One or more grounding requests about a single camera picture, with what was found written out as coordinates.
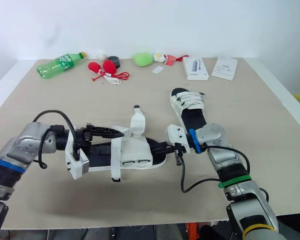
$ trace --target table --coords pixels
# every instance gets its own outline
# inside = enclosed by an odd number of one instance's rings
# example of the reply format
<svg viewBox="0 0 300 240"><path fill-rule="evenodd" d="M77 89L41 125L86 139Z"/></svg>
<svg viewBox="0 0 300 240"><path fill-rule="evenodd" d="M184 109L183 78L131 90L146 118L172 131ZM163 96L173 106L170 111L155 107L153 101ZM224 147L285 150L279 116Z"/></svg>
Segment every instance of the table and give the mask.
<svg viewBox="0 0 300 240"><path fill-rule="evenodd" d="M120 71L129 80L111 85L104 79L91 81L91 60L52 79L42 79L36 66L26 74L0 109L0 149L41 111L64 111L74 125L129 126L133 106L140 105L146 119L145 136L165 140L165 129L179 125L170 106L170 92L182 87L206 94L208 123L218 123L227 139L250 159L251 176L267 189L277 215L300 213L300 126L282 103L243 59L238 59L233 81L210 77L187 81L182 63L137 67L121 61ZM216 59L205 58L212 72ZM48 124L65 124L50 114ZM229 203L216 182L197 186L189 193L180 190L181 167L173 154L165 165L149 170L123 170L122 182L112 182L110 171L91 172L73 180L66 170L64 152L44 154L46 170L33 163L7 201L9 213L4 229L70 229L218 221L227 219ZM208 156L185 157L185 186L216 177Z"/></svg>

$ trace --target green plastic bottle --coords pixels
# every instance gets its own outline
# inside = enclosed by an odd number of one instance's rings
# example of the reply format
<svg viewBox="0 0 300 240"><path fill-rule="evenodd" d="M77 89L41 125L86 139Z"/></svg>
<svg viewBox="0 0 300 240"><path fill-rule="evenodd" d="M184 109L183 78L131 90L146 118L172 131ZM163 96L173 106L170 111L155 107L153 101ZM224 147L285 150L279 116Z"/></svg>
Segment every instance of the green plastic bottle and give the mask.
<svg viewBox="0 0 300 240"><path fill-rule="evenodd" d="M58 73L73 68L85 57L86 54L84 52L78 54L66 54L49 63L39 65L36 70L42 78L49 79Z"/></svg>

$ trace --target blue band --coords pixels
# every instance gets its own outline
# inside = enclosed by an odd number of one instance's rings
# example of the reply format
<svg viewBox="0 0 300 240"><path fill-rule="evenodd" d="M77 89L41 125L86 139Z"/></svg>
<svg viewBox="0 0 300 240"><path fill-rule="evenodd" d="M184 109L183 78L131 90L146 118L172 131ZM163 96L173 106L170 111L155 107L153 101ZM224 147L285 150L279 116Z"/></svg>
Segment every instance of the blue band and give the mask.
<svg viewBox="0 0 300 240"><path fill-rule="evenodd" d="M189 129L189 134L192 137L196 153L197 154L202 153L201 148L200 148L200 144L199 144L198 139L197 139L196 131L193 128L191 128L191 129Z"/></svg>
<svg viewBox="0 0 300 240"><path fill-rule="evenodd" d="M24 168L22 168L20 166L16 166L14 164L11 164L10 162L3 161L1 159L0 159L0 165L6 167L8 169L15 170L15 171L17 171L19 173L22 173L22 174L26 171Z"/></svg>

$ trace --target green toy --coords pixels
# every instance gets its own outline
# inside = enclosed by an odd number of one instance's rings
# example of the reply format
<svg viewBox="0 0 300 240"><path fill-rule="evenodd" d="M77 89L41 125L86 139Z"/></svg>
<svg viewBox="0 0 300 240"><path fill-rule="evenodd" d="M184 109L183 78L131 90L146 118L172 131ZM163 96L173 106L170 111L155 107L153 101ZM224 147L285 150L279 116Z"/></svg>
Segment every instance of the green toy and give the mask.
<svg viewBox="0 0 300 240"><path fill-rule="evenodd" d="M146 52L137 53L132 58L138 67L145 67L154 62L152 55Z"/></svg>

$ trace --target bottle label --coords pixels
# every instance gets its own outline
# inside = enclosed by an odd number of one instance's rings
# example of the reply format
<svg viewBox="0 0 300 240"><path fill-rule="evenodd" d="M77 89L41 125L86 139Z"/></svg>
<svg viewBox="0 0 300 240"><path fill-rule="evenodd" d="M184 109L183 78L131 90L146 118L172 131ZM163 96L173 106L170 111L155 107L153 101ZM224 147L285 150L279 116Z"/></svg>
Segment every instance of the bottle label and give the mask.
<svg viewBox="0 0 300 240"><path fill-rule="evenodd" d="M59 61L59 64L61 64L64 70L73 68L75 66L74 61L72 61L71 57L69 57L68 54L58 57L57 59Z"/></svg>

